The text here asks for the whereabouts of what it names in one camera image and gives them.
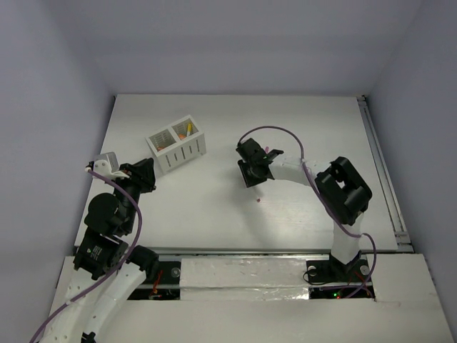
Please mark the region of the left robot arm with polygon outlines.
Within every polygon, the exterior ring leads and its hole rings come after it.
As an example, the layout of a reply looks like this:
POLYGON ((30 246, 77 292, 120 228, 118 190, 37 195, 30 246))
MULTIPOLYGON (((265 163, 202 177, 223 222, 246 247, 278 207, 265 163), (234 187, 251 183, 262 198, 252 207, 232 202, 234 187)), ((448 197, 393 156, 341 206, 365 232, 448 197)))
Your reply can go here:
POLYGON ((138 237, 130 244, 122 239, 129 234, 140 235, 143 217, 139 198, 155 190, 156 177, 152 158, 118 164, 116 155, 107 153, 90 162, 88 168, 92 177, 113 188, 111 193, 100 193, 89 202, 84 218, 86 231, 74 257, 75 270, 83 269, 94 281, 88 295, 110 281, 81 333, 82 342, 100 342, 115 311, 138 285, 154 280, 158 274, 156 252, 139 245, 138 237))

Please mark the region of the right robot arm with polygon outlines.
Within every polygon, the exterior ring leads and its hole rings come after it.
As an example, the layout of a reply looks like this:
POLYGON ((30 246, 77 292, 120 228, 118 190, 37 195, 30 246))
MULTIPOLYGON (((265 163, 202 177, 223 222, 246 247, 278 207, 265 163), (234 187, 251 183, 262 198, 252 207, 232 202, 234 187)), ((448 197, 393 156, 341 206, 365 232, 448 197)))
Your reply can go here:
POLYGON ((373 193, 352 163, 339 158, 320 165, 283 151, 265 151, 254 139, 239 142, 238 166, 245 185, 281 180, 311 187, 333 220, 333 243, 327 260, 317 262, 309 274, 312 282, 347 282, 361 259, 361 222, 373 193))

